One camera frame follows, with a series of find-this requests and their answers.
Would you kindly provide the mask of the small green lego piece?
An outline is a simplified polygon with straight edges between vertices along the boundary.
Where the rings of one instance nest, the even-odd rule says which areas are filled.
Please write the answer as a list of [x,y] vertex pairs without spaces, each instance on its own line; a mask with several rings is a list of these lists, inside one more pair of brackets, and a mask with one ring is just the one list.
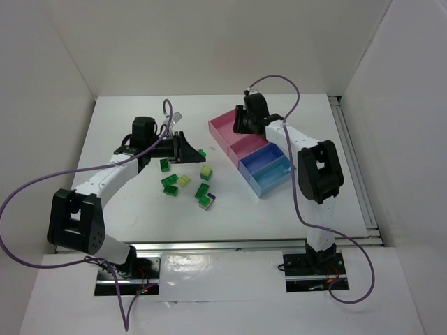
[[203,149],[198,149],[198,153],[199,153],[201,156],[203,156],[204,158],[207,157],[207,154],[206,154],[206,152],[205,152]]

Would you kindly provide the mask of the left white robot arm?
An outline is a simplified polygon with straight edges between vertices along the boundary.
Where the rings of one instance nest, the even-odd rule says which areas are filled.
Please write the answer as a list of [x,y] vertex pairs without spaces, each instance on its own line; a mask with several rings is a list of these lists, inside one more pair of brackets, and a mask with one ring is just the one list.
[[73,190],[61,188],[53,195],[48,241],[107,260],[126,275],[146,267],[147,262],[137,256],[134,246],[106,234],[103,210],[120,188],[137,177],[153,158],[165,158],[174,164],[205,161],[182,131],[165,130],[158,135],[153,118],[136,117],[131,133],[115,150],[109,167]]

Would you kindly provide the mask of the green and yellow lego stack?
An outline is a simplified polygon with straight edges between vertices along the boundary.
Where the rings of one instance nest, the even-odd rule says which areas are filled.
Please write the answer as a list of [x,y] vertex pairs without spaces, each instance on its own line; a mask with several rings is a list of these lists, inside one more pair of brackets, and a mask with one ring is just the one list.
[[208,165],[203,165],[200,169],[200,178],[209,181],[212,176],[213,170]]

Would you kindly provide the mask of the green yellow blue lego stack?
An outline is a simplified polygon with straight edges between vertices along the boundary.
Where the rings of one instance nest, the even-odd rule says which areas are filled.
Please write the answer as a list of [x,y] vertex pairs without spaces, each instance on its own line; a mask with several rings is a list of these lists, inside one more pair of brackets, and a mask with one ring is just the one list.
[[215,199],[216,199],[215,195],[207,193],[206,195],[200,197],[200,199],[198,200],[198,205],[200,208],[208,210]]

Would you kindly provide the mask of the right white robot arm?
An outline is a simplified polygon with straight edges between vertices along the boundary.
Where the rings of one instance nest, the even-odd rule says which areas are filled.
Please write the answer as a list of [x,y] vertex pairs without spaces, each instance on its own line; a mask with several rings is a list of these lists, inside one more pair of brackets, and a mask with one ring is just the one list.
[[344,175],[335,144],[316,140],[292,127],[285,117],[271,114],[265,97],[253,89],[244,91],[244,104],[235,107],[233,132],[254,134],[277,145],[291,164],[293,200],[302,204],[309,219],[298,214],[308,227],[304,265],[316,270],[335,259],[335,200]]

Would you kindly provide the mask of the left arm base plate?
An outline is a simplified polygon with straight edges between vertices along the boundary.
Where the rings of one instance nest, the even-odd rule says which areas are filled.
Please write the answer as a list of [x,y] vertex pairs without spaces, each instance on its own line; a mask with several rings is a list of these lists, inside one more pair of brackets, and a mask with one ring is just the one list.
[[[124,273],[114,267],[121,295],[135,296],[141,290],[143,296],[159,294],[159,279],[161,273],[161,255],[141,256],[142,260],[131,273]],[[110,269],[102,262],[98,266],[94,296],[115,297],[115,280]]]

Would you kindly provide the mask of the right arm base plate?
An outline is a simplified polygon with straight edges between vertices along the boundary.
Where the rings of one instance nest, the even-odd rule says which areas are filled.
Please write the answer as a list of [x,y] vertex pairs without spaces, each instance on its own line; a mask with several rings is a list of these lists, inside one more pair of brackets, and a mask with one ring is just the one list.
[[284,273],[287,292],[319,292],[332,290],[348,290],[344,259],[336,253],[333,260],[312,267],[304,254],[284,254],[283,262],[277,269]]

